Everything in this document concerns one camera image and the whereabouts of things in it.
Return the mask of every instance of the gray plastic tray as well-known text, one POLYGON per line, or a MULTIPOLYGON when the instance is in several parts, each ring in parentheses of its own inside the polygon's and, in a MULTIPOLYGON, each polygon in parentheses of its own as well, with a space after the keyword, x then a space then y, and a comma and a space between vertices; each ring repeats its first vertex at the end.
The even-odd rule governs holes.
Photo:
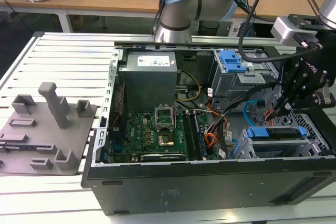
POLYGON ((77 172, 97 106, 68 104, 54 83, 39 93, 47 103, 18 95, 15 112, 0 131, 0 173, 73 175, 77 172))

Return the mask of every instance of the black computer side panel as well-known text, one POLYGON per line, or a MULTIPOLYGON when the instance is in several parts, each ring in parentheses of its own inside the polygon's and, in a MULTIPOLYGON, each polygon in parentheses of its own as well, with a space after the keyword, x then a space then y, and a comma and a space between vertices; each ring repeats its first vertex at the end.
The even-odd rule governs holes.
POLYGON ((273 160, 91 167, 106 215, 298 204, 336 179, 336 162, 273 160))

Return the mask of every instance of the connector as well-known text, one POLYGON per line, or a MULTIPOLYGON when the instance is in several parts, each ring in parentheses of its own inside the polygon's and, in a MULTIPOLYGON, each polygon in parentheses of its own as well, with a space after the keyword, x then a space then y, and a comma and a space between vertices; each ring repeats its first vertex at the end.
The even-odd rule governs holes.
POLYGON ((301 46, 307 49, 319 48, 322 49, 320 41, 313 34, 295 33, 294 40, 301 46))
POLYGON ((258 109, 264 108, 266 106, 265 100, 264 99, 260 99, 257 101, 257 107, 258 109))

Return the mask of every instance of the sticker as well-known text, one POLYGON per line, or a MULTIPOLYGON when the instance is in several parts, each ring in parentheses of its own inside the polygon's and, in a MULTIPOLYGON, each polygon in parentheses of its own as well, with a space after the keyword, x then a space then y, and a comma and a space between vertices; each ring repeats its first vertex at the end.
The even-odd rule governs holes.
POLYGON ((251 67, 253 67, 253 64, 251 63, 251 62, 247 62, 247 61, 243 61, 242 63, 241 63, 245 68, 251 68, 251 67))
POLYGON ((231 131, 226 132, 225 140, 228 140, 228 141, 232 142, 232 132, 231 131))
POLYGON ((170 67, 169 56, 140 55, 138 67, 170 67))
POLYGON ((219 149, 219 153, 218 153, 223 159, 225 159, 226 154, 222 149, 219 149))
POLYGON ((4 146, 6 149, 13 149, 13 150, 19 150, 20 147, 18 146, 4 146))
POLYGON ((213 91, 212 88, 208 88, 208 97, 212 97, 212 91, 213 91))

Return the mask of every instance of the blue plastic latch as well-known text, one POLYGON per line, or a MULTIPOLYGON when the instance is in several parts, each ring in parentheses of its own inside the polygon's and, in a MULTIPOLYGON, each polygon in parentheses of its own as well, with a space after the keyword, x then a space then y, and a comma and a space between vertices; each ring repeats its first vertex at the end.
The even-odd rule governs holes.
POLYGON ((307 131, 304 127, 300 126, 299 127, 299 132, 301 133, 301 136, 306 138, 307 137, 307 131))
POLYGON ((220 60, 225 65, 226 72, 228 73, 245 73, 247 69, 242 65, 236 52, 233 50, 221 50, 220 60))
POLYGON ((253 131, 254 137, 269 137, 265 127, 250 127, 250 129, 253 131))
POLYGON ((246 130, 246 133, 247 133, 248 137, 254 137, 253 130, 251 128, 248 128, 246 130))

